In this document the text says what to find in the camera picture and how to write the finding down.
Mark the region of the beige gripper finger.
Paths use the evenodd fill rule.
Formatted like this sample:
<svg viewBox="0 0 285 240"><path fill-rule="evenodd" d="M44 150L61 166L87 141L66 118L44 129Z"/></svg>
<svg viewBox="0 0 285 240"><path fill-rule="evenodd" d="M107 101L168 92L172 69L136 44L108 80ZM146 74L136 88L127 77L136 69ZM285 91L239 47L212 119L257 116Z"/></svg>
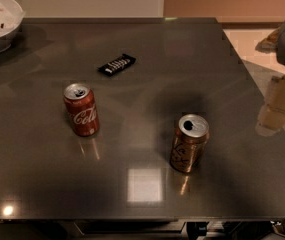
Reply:
<svg viewBox="0 0 285 240"><path fill-rule="evenodd" d="M257 118L256 132L272 136L285 125L285 74L273 76L268 84L264 105Z"/></svg>
<svg viewBox="0 0 285 240"><path fill-rule="evenodd" d="M277 48L277 41L279 37L280 29L277 28L271 32L266 38L261 41L261 47L263 49L275 50Z"/></svg>

